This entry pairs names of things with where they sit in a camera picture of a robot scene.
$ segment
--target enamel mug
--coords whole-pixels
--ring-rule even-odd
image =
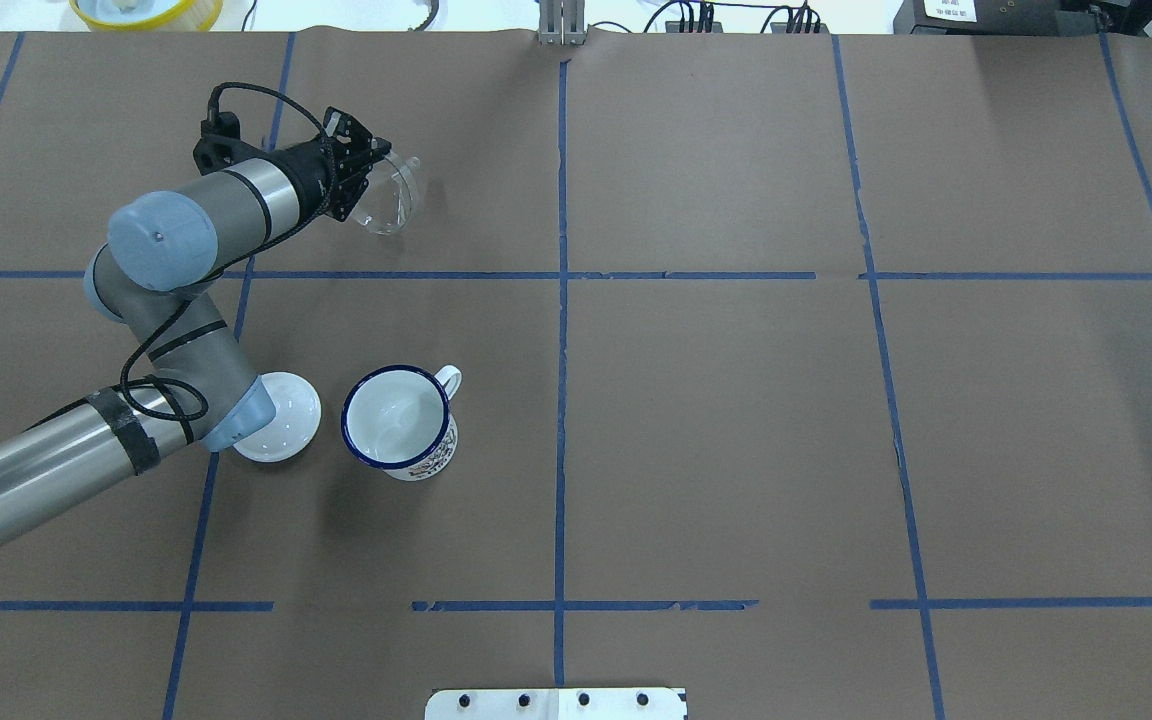
[[[340,411],[349,452],[400,480],[434,477],[456,454],[450,401],[461,372],[447,365],[431,374],[414,365],[388,365],[362,378]]]

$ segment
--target metal cylinder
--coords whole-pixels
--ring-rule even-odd
[[[151,410],[170,410],[154,388],[132,393]],[[184,433],[174,420],[141,414],[134,418],[160,456],[184,447]],[[132,461],[109,424],[86,404],[0,444],[0,546],[132,477]]]
[[[223,268],[301,219],[291,181],[270,160],[253,158],[177,188],[197,202],[215,227],[215,264]]]

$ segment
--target white bracket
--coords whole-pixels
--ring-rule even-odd
[[[562,688],[439,691],[425,720],[687,720],[676,688]]]
[[[540,0],[540,45],[585,45],[585,0]]]

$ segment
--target white plate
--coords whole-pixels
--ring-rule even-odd
[[[323,406],[314,386],[293,373],[265,373],[260,377],[274,401],[276,414],[264,429],[234,444],[238,455],[256,462],[288,460],[304,450],[319,432]]]

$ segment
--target transparent container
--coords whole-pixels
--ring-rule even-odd
[[[403,159],[391,152],[376,164],[367,179],[371,184],[349,217],[373,234],[401,232],[425,199],[420,159]]]

